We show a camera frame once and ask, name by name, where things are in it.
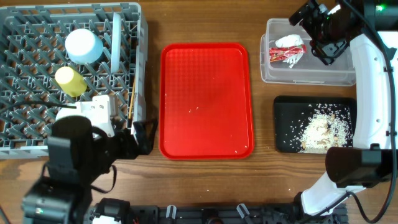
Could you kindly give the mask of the white napkin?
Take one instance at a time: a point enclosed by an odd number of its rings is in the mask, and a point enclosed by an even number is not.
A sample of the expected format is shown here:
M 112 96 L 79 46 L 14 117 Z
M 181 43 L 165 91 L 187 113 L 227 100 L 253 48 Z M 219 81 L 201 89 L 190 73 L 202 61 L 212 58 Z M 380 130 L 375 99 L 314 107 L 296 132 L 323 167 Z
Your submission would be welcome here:
M 301 37 L 297 34 L 291 34 L 288 36 L 285 36 L 283 38 L 278 39 L 275 42 L 276 47 L 282 48 L 282 47 L 295 47 L 299 45 L 303 45 L 303 40 Z M 295 64 L 298 63 L 298 61 L 302 58 L 303 53 L 295 54 L 293 56 L 288 57 L 287 59 L 284 59 L 283 62 L 289 64 L 289 68 L 292 68 Z

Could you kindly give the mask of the yellow plastic cup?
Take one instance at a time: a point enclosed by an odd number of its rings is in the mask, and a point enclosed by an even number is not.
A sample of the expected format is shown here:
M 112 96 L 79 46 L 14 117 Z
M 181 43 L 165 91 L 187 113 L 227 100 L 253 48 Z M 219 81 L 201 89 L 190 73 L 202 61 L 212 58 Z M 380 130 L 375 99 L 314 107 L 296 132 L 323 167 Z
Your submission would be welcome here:
M 83 76 L 71 67 L 60 67 L 55 72 L 55 81 L 71 97 L 78 97 L 87 89 Z

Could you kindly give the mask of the small light blue bowl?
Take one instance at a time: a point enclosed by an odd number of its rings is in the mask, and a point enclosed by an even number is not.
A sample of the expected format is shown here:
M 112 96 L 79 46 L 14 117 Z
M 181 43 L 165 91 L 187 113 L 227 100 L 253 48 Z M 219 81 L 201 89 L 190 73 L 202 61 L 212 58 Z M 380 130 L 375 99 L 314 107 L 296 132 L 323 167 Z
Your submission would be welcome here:
M 69 59 L 79 65 L 93 63 L 103 54 L 101 39 L 88 29 L 77 29 L 69 33 L 65 48 Z

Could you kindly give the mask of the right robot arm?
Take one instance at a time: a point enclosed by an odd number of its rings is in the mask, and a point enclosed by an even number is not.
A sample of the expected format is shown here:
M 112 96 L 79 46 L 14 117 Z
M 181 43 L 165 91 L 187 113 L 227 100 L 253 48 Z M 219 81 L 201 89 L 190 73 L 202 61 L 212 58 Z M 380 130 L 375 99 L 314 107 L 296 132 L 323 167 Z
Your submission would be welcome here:
M 330 12 L 306 2 L 289 19 L 310 36 L 314 56 L 330 65 L 350 50 L 356 76 L 357 117 L 351 147 L 326 153 L 325 173 L 295 197 L 302 223 L 330 215 L 348 197 L 390 184 L 379 211 L 390 205 L 397 182 L 397 2 L 340 1 Z

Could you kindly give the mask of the leftover rice with scraps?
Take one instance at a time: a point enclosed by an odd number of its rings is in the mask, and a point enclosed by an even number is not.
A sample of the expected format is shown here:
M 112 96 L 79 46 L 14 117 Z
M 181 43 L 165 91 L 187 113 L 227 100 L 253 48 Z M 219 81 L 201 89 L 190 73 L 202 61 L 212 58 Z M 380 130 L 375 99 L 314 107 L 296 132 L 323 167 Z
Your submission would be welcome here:
M 351 111 L 336 103 L 301 103 L 289 122 L 282 143 L 304 154 L 325 154 L 331 147 L 353 145 Z

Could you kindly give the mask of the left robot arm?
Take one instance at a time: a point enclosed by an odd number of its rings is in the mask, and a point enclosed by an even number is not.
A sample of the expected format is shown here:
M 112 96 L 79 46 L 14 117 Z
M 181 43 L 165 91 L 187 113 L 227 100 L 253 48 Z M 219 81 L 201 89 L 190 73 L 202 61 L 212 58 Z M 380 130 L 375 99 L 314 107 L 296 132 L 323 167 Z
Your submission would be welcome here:
M 49 160 L 22 200 L 24 223 L 82 223 L 92 201 L 93 186 L 101 175 L 116 170 L 118 159 L 148 155 L 154 147 L 157 119 L 136 121 L 136 134 L 118 130 L 109 137 L 84 116 L 56 121 L 48 138 Z

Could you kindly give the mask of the red snack wrapper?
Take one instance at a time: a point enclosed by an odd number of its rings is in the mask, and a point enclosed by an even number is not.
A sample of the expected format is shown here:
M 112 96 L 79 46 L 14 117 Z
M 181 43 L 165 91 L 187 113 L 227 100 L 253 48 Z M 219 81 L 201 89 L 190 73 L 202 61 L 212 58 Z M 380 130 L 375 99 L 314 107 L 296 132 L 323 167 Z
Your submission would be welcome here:
M 291 56 L 305 54 L 306 52 L 307 47 L 304 44 L 291 47 L 273 47 L 269 50 L 269 61 L 276 62 L 279 60 L 285 60 Z

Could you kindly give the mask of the large light blue plate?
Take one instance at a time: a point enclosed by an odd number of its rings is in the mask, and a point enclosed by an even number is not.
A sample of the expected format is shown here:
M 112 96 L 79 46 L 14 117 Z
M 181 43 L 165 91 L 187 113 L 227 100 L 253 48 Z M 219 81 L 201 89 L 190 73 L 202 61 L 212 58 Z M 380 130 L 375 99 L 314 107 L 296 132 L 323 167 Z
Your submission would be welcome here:
M 119 70 L 121 56 L 121 16 L 113 13 L 113 29 L 111 42 L 111 73 Z

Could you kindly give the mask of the wooden chopstick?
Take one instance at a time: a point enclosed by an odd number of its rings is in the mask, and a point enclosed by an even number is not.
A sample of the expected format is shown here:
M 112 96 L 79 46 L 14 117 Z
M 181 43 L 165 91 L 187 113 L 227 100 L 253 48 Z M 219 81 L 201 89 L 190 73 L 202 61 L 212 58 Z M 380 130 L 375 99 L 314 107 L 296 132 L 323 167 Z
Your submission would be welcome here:
M 136 89 L 136 76 L 134 76 L 133 83 L 132 83 L 132 92 L 131 92 L 131 99 L 130 99 L 130 104 L 129 104 L 128 119 L 132 119 L 135 89 Z

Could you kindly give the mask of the light green bowl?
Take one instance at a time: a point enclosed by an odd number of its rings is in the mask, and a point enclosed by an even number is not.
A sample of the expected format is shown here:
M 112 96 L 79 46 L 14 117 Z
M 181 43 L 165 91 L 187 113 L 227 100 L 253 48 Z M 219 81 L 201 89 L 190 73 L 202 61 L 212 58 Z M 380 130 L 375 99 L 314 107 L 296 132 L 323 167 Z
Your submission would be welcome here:
M 60 119 L 62 119 L 62 118 L 71 116 L 73 112 L 74 112 L 74 109 L 71 109 L 71 108 L 61 108 L 61 109 L 59 110 L 59 112 L 57 113 L 55 120 L 58 121 L 58 120 L 60 120 Z

